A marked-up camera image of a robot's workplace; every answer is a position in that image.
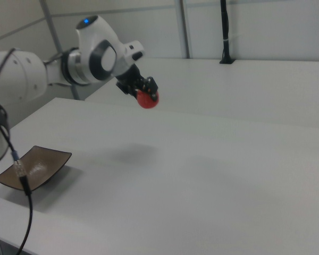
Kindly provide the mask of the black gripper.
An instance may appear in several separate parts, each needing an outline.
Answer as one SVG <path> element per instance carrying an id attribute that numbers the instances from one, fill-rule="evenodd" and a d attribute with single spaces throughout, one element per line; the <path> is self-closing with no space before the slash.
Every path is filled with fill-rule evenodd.
<path id="1" fill-rule="evenodd" d="M 132 65 L 125 73 L 116 76 L 116 86 L 126 95 L 137 97 L 138 89 L 143 77 L 136 65 Z M 148 77 L 143 81 L 140 89 L 143 102 L 158 102 L 158 85 L 153 77 Z"/>

